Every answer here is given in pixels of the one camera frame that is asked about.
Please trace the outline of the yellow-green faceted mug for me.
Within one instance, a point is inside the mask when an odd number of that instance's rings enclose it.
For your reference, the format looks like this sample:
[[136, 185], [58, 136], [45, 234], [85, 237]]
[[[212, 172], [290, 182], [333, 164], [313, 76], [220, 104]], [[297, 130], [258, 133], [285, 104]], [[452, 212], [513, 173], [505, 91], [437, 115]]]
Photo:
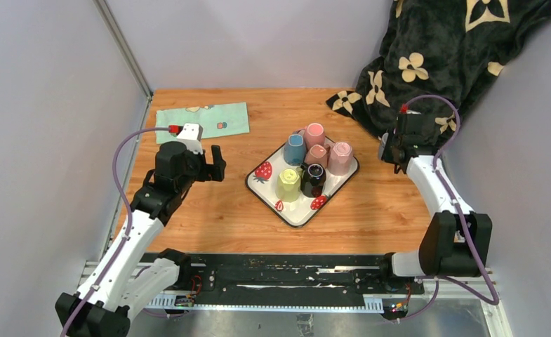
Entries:
[[301, 169], [285, 168], [277, 178], [275, 194], [282, 202], [294, 202], [300, 196]]

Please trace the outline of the grey-blue small mug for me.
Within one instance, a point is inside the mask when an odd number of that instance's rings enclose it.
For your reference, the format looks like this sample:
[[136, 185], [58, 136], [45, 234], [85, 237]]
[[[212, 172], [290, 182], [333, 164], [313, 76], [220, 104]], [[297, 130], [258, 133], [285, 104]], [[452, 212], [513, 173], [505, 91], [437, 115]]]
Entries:
[[379, 157], [379, 159], [383, 158], [387, 138], [388, 138], [388, 133], [384, 133], [380, 138], [380, 145], [379, 145], [379, 148], [378, 148], [378, 157]]

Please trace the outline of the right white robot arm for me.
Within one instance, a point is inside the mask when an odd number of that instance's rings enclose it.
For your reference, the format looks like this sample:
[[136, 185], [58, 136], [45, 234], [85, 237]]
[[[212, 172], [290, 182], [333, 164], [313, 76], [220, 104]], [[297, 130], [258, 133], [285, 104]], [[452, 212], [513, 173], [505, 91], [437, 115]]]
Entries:
[[379, 149], [382, 161], [415, 184], [431, 216], [417, 250], [385, 254], [378, 283], [388, 293], [404, 287], [407, 277], [479, 277], [489, 249], [490, 217], [474, 211], [455, 191], [438, 147], [423, 135], [424, 122], [419, 113], [399, 114]]

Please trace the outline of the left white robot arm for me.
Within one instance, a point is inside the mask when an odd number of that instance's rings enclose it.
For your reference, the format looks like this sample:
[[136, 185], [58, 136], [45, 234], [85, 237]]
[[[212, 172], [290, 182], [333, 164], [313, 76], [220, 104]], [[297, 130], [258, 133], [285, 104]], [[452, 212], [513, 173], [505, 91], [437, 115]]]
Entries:
[[154, 238], [168, 225], [195, 182], [225, 178], [221, 149], [211, 146], [207, 163], [198, 141], [171, 141], [160, 146], [155, 167], [127, 202], [119, 236], [90, 277], [73, 294], [62, 293], [55, 310], [61, 336], [127, 336], [131, 322], [164, 289], [192, 283], [191, 258], [175, 249], [162, 251], [147, 269], [132, 278]]

